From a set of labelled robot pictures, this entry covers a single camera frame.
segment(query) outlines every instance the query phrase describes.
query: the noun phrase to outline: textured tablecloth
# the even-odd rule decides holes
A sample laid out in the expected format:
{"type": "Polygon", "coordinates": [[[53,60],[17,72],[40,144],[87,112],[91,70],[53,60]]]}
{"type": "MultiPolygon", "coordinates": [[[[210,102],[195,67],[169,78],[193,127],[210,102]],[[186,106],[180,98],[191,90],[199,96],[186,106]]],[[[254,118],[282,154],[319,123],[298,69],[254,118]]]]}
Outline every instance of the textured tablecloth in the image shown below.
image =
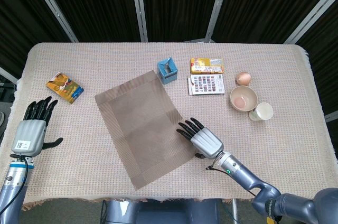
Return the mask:
{"type": "Polygon", "coordinates": [[[313,76],[303,50],[295,45],[215,43],[42,43],[30,52],[0,148],[0,179],[10,162],[11,144],[27,105],[51,95],[59,99],[45,141],[63,143],[34,158],[25,202],[49,198],[242,198],[252,196],[228,176],[206,171],[210,160],[194,158],[135,191],[118,157],[94,96],[173,57],[178,79],[165,85],[184,118],[199,119],[258,177],[280,189],[312,198],[338,186],[338,166],[313,76]],[[189,96],[191,57],[224,58],[225,95],[189,96]],[[45,83],[58,71],[84,87],[69,104],[45,83]],[[275,115],[253,122],[234,110],[229,95],[238,72],[252,75],[259,102],[275,115]]]}

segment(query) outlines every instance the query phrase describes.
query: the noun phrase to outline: black curtain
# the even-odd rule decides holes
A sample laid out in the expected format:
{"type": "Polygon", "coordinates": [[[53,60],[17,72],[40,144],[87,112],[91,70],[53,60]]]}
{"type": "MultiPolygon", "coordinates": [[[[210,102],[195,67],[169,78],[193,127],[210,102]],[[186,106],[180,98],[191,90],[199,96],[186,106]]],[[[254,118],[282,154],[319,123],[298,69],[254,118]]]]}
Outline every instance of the black curtain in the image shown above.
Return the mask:
{"type": "Polygon", "coordinates": [[[333,147],[338,158],[338,119],[326,123],[333,147]]]}
{"type": "Polygon", "coordinates": [[[215,0],[144,0],[149,42],[205,38],[215,0]]]}
{"type": "Polygon", "coordinates": [[[212,39],[284,43],[319,0],[224,0],[212,39]]]}
{"type": "Polygon", "coordinates": [[[29,50],[69,42],[44,0],[0,0],[0,67],[20,78],[29,50]]]}
{"type": "Polygon", "coordinates": [[[324,114],[338,110],[338,1],[297,42],[309,53],[324,114]]]}
{"type": "Polygon", "coordinates": [[[80,42],[139,42],[134,0],[56,0],[80,42]]]}

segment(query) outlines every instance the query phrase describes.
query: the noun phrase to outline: beige bowl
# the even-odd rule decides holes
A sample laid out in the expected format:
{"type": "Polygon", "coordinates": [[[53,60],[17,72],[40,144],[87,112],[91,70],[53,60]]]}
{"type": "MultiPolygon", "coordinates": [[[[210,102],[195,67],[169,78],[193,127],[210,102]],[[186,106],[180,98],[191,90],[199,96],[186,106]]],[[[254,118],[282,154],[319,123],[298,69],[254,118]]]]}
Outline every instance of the beige bowl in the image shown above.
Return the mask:
{"type": "Polygon", "coordinates": [[[258,103],[257,94],[247,86],[235,87],[230,94],[230,102],[238,111],[251,111],[258,103]]]}

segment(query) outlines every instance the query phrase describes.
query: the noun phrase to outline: packaging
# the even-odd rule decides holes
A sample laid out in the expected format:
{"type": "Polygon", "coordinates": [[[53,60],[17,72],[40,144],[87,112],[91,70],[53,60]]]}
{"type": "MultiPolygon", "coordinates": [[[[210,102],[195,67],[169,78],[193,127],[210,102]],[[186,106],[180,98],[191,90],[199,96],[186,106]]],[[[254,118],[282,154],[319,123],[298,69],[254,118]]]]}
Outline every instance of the packaging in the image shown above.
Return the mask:
{"type": "Polygon", "coordinates": [[[189,95],[217,95],[226,92],[223,75],[191,74],[188,77],[189,95]]]}
{"type": "Polygon", "coordinates": [[[83,92],[83,88],[61,72],[58,72],[46,86],[71,104],[83,92]]]}
{"type": "Polygon", "coordinates": [[[163,84],[177,80],[177,67],[172,58],[157,63],[158,77],[163,84]]]}
{"type": "Polygon", "coordinates": [[[192,58],[190,59],[191,74],[224,73],[223,59],[192,58]]]}

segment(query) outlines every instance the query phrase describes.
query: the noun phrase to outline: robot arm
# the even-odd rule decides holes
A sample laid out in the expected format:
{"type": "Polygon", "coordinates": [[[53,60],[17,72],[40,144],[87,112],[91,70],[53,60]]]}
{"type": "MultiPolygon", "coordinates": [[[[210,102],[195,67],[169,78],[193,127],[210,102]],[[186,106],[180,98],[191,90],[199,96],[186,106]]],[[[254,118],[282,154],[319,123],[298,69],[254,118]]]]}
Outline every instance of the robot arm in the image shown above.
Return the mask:
{"type": "Polygon", "coordinates": [[[191,129],[179,123],[185,131],[178,129],[177,132],[190,140],[202,153],[196,154],[197,157],[215,159],[214,163],[245,190],[259,188],[260,192],[252,201],[252,206],[259,214],[276,220],[281,216],[289,216],[307,224],[338,223],[337,188],[318,192],[314,201],[292,194],[281,195],[275,187],[255,176],[232,154],[223,152],[223,143],[208,128],[194,118],[191,120],[195,125],[185,121],[191,129]]]}
{"type": "Polygon", "coordinates": [[[0,192],[0,223],[17,224],[26,195],[27,184],[34,169],[33,157],[41,150],[58,146],[63,138],[45,143],[44,136],[57,100],[47,104],[51,97],[38,103],[32,102],[19,123],[11,154],[15,158],[10,164],[0,192]]]}

